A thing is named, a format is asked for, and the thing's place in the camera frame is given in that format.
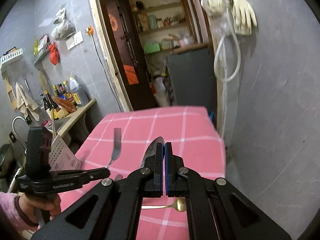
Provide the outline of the person's left hand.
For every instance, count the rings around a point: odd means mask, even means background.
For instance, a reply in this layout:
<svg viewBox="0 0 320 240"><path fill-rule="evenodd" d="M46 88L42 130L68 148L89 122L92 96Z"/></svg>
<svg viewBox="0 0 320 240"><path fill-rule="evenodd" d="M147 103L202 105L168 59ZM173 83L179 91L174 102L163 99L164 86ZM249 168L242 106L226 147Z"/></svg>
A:
<svg viewBox="0 0 320 240"><path fill-rule="evenodd" d="M55 218L61 213L61 199L58 194L52 200L34 197L27 194L22 194L19 197L18 205L22 212L30 221L37 223L35 209L41 209L50 213L50 219Z"/></svg>

